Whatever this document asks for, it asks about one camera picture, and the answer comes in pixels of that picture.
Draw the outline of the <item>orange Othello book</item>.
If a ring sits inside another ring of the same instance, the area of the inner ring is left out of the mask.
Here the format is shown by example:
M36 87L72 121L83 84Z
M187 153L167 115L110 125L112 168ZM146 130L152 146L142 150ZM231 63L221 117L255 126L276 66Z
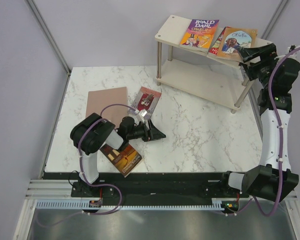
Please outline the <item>orange Othello book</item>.
M217 56L242 62L237 48L254 47L257 35L258 30L254 28L228 27L224 32Z

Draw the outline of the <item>red 13-Storey Treehouse book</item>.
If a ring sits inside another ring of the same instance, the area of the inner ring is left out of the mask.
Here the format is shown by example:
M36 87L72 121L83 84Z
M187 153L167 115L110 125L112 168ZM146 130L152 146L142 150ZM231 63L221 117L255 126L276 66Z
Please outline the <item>red 13-Storey Treehouse book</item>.
M216 56L218 54L225 30L229 28L228 26L225 27L222 32L220 33L220 35L218 36L218 38L216 39L216 41L214 42L214 44L212 45L212 47L210 48L210 50L208 51L208 55L212 55L212 56Z

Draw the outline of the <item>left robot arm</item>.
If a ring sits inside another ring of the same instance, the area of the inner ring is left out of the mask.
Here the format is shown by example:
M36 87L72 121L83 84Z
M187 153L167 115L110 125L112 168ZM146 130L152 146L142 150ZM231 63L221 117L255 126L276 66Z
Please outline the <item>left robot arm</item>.
M79 153L79 177L85 181L82 191L89 197L96 196L100 191L98 151L124 176L141 162L142 155L130 145L130 140L141 139L144 142L157 141L166 138L166 135L157 129L153 122L140 121L125 116L119 128L97 113L92 113L78 125L71 133L70 139Z

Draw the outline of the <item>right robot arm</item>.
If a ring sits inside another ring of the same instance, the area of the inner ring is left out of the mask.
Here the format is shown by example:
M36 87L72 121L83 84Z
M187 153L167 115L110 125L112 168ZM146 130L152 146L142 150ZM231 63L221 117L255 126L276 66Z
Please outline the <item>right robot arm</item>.
M274 43L239 47L237 51L248 79L262 84L257 100L262 150L258 166L245 173L227 172L219 191L225 197L240 190L254 197L281 202L299 183L299 175L292 173L288 157L288 126L292 112L289 91L299 76L296 54L300 46L292 45L287 54L281 56L277 55Z

